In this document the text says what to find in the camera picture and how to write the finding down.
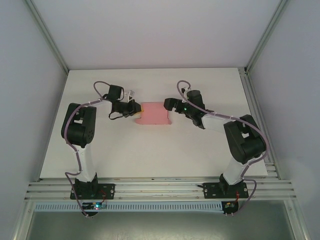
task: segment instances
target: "gray wall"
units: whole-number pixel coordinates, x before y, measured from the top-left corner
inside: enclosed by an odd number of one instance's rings
[[[71,70],[244,67],[279,0],[34,0]]]
[[[320,1],[292,0],[251,79],[312,239],[320,227]]]
[[[36,180],[65,75],[21,0],[0,1],[0,233]]]

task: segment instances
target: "purple cable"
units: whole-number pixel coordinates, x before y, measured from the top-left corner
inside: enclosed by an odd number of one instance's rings
[[[236,212],[238,213],[241,209],[243,209],[245,207],[245,205],[250,201],[250,199],[253,197],[256,189],[257,189],[257,182],[256,180],[254,179],[247,179],[247,178],[244,178],[244,175],[245,173],[248,171],[249,167],[252,165],[252,164],[255,164],[261,160],[263,160],[265,157],[267,157],[268,155],[268,152],[269,152],[269,149],[270,149],[270,145],[269,145],[269,142],[267,140],[267,137],[263,134],[262,131],[260,131],[259,128],[255,127],[254,125],[252,125],[251,123],[247,122],[247,121],[244,121],[240,118],[237,118],[237,117],[234,117],[234,116],[228,116],[228,115],[223,115],[223,114],[220,114],[220,113],[216,113],[216,112],[210,112],[210,111],[207,111],[205,109],[202,109],[201,107],[198,107],[197,105],[193,104],[192,102],[190,102],[185,96],[184,94],[181,92],[180,88],[179,88],[179,85],[180,83],[185,83],[185,84],[188,84],[188,89],[191,88],[191,84],[188,82],[188,81],[185,81],[185,80],[180,80],[177,82],[176,84],[176,88],[179,92],[179,94],[181,95],[181,97],[183,98],[183,100],[185,100],[188,104],[190,104],[191,106],[193,106],[194,108],[196,109],[199,109],[200,111],[206,113],[206,114],[210,114],[212,116],[215,116],[215,117],[219,117],[219,118],[222,118],[222,119],[227,119],[227,120],[235,120],[235,121],[238,121],[238,122],[241,122],[247,126],[249,126],[250,128],[252,128],[253,130],[255,130],[263,139],[264,143],[265,143],[265,152],[264,154],[259,157],[258,159],[256,160],[253,160],[251,162],[248,163],[248,165],[244,168],[244,170],[242,171],[240,177],[245,180],[245,181],[250,181],[250,182],[254,182],[254,188],[252,190],[252,193],[250,194],[250,196],[248,197],[248,199],[245,201],[245,203],[242,205],[242,207]]]
[[[100,98],[102,99],[103,97],[102,97],[101,93],[97,90],[96,84],[106,84],[106,85],[108,85],[109,87],[110,87],[110,84],[109,84],[109,83],[106,83],[105,81],[96,81],[96,82],[93,84],[94,90],[96,91],[96,93],[97,93],[97,94],[100,96]]]

